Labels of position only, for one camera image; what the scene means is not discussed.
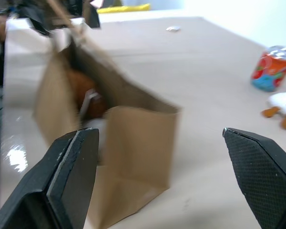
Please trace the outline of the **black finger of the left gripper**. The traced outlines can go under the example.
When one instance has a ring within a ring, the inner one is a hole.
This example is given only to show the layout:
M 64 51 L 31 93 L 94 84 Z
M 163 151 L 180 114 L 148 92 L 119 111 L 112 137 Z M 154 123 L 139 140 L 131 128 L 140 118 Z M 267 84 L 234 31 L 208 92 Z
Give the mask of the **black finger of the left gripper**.
M 92 5 L 88 5 L 85 8 L 85 22 L 90 28 L 100 28 L 100 20 L 99 15 L 97 13 L 96 8 L 94 8 Z
M 50 36 L 50 30 L 45 20 L 44 11 L 36 7 L 26 7 L 26 16 L 31 21 L 35 31 L 43 36 Z

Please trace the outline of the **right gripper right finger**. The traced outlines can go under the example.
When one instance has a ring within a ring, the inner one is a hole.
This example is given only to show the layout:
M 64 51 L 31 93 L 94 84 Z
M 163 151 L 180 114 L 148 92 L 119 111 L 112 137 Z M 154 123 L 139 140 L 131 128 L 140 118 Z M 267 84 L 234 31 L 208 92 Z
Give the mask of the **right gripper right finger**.
M 261 229 L 286 229 L 286 152 L 272 139 L 224 128 L 238 186 Z

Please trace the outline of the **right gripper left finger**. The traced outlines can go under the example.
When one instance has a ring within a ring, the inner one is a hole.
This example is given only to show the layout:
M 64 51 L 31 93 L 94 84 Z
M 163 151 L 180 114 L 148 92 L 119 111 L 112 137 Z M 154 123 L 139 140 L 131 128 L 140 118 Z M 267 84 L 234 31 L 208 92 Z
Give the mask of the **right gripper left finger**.
M 83 229 L 98 148 L 99 130 L 94 128 L 53 141 L 0 209 L 0 229 Z

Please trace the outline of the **yellow and white plush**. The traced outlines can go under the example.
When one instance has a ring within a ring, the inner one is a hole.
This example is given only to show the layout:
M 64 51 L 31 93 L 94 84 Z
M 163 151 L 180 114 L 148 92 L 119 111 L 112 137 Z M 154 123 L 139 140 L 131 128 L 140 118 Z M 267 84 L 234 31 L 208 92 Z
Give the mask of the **yellow and white plush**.
M 97 84 L 86 74 L 71 69 L 67 71 L 67 76 L 74 93 L 82 126 L 99 130 L 98 164 L 100 165 L 106 139 L 104 115 L 108 110 L 108 105 Z

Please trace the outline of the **brown paper bag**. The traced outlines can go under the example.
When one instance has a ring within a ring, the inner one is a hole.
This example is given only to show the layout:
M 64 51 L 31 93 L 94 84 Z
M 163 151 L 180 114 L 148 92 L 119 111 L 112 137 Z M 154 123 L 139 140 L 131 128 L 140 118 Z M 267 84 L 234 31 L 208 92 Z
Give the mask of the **brown paper bag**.
M 135 84 L 110 56 L 73 26 L 57 0 L 47 0 L 76 43 L 54 50 L 41 81 L 34 118 L 46 142 L 83 128 L 67 71 L 86 74 L 108 105 L 106 139 L 87 218 L 108 229 L 169 188 L 178 109 Z

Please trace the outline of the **yellow flat object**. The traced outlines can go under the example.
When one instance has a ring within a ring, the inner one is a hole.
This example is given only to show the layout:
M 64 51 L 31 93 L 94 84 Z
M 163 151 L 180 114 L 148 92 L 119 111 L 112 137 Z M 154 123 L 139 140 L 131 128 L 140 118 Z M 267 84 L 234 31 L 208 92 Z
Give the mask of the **yellow flat object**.
M 120 12 L 135 12 L 135 11 L 149 11 L 151 8 L 151 4 L 143 4 L 138 6 L 115 6 L 108 8 L 98 9 L 97 12 L 99 14 L 107 14 L 107 13 L 120 13 Z

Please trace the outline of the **white plush with brown feet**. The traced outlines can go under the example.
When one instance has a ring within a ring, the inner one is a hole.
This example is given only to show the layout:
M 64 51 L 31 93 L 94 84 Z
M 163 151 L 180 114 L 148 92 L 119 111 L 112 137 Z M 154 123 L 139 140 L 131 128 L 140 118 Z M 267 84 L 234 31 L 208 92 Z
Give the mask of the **white plush with brown feet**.
M 286 130 L 286 92 L 271 95 L 267 100 L 267 109 L 261 112 L 263 117 L 271 118 L 275 115 L 281 115 L 280 126 Z

